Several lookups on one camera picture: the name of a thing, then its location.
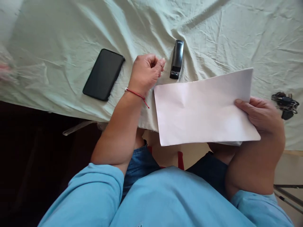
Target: black smartphone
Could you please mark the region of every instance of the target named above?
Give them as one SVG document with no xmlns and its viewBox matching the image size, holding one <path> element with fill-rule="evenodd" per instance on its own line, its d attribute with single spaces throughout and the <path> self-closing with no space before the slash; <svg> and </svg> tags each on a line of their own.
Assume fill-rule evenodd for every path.
<svg viewBox="0 0 303 227">
<path fill-rule="evenodd" d="M 83 88 L 83 94 L 108 101 L 124 61 L 122 55 L 102 49 Z"/>
</svg>

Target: keys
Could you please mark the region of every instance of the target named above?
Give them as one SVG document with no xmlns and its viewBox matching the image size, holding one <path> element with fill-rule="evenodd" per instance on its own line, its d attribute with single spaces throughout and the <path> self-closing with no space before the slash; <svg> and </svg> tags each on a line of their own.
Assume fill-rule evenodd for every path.
<svg viewBox="0 0 303 227">
<path fill-rule="evenodd" d="M 276 108 L 283 111 L 282 119 L 284 120 L 288 120 L 298 113 L 297 108 L 299 103 L 293 99 L 292 94 L 286 96 L 284 92 L 278 92 L 271 96 L 271 100 L 276 101 L 278 104 Z"/>
</svg>

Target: sheet of paper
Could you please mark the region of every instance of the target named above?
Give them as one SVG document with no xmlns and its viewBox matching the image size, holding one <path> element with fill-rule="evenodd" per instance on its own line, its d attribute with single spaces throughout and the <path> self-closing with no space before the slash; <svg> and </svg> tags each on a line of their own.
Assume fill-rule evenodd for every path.
<svg viewBox="0 0 303 227">
<path fill-rule="evenodd" d="M 154 88 L 162 146 L 260 140 L 247 114 L 234 105 L 250 99 L 253 69 Z"/>
</svg>

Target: stapler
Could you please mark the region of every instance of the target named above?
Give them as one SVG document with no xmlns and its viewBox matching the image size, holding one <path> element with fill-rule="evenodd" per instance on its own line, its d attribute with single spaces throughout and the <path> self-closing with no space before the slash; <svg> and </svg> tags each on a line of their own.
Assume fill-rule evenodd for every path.
<svg viewBox="0 0 303 227">
<path fill-rule="evenodd" d="M 183 59 L 183 46 L 184 42 L 182 40 L 176 40 L 174 47 L 173 61 L 171 63 L 170 78 L 178 79 L 182 67 Z"/>
</svg>

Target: jeans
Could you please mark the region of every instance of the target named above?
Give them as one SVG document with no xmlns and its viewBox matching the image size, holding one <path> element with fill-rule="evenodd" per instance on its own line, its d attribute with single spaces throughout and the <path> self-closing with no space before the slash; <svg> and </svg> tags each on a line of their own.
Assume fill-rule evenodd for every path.
<svg viewBox="0 0 303 227">
<path fill-rule="evenodd" d="M 225 190 L 225 174 L 227 167 L 228 165 L 215 158 L 213 153 L 209 151 L 186 171 L 203 178 L 221 195 L 227 198 Z M 145 141 L 145 146 L 135 149 L 133 152 L 132 159 L 128 165 L 124 178 L 121 202 L 137 180 L 160 169 L 160 166 L 147 149 L 147 143 Z"/>
</svg>

